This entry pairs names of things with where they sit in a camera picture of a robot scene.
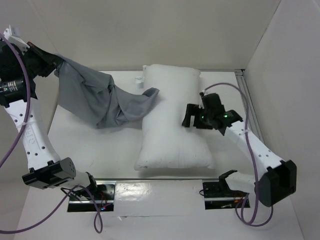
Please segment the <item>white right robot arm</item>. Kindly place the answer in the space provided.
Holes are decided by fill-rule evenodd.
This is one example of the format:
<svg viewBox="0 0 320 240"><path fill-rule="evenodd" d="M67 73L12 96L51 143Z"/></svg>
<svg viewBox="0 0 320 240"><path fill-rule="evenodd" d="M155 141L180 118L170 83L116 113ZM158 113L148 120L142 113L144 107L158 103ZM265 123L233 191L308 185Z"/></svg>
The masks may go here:
<svg viewBox="0 0 320 240"><path fill-rule="evenodd" d="M201 94L202 104L186 106L182 126L203 130L217 130L230 139L255 162L252 175L229 170L219 176L218 190L223 196L234 191L255 194L266 207L271 207L296 192L297 166L292 160L284 161L268 149L250 130L235 111L226 111L216 93Z"/></svg>

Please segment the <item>grey pillowcase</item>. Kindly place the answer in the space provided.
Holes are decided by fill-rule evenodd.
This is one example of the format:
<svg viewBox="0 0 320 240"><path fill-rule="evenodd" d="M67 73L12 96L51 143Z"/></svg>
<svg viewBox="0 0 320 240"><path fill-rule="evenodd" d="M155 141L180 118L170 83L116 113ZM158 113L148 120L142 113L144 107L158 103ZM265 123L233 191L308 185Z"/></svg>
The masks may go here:
<svg viewBox="0 0 320 240"><path fill-rule="evenodd" d="M159 89L129 93L114 78L60 55L55 69L59 106L97 129L116 128L146 116L154 107Z"/></svg>

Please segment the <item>white pillow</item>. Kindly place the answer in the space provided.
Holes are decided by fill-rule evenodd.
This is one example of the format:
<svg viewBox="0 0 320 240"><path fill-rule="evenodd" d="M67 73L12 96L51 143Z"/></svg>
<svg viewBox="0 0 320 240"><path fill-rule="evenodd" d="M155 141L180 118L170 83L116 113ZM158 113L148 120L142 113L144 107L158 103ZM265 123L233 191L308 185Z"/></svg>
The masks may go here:
<svg viewBox="0 0 320 240"><path fill-rule="evenodd" d="M152 64L143 68L145 88L159 93L142 120L142 145L134 164L146 169L214 169L215 161L201 133L183 127L188 104L198 104L200 71L189 67Z"/></svg>

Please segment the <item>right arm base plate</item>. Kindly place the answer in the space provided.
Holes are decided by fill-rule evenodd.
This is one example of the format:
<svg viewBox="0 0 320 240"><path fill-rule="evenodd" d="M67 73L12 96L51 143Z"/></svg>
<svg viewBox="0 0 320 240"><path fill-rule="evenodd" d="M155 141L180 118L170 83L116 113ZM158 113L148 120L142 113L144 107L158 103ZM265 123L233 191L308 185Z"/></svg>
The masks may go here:
<svg viewBox="0 0 320 240"><path fill-rule="evenodd" d="M205 210L234 209L237 204L240 208L247 195L242 191L222 190L221 184L217 180L203 181L199 194L204 198Z"/></svg>

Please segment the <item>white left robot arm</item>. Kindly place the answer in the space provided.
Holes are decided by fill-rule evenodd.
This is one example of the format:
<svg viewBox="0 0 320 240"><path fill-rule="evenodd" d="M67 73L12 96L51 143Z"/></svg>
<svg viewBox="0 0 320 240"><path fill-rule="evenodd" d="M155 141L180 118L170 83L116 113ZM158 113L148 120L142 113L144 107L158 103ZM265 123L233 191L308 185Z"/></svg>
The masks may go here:
<svg viewBox="0 0 320 240"><path fill-rule="evenodd" d="M0 104L13 120L27 156L23 182L38 189L68 188L92 200L99 187L88 172L79 172L73 161L60 158L44 127L36 95L36 77L48 77L63 60L31 42L24 42L12 26L0 36Z"/></svg>

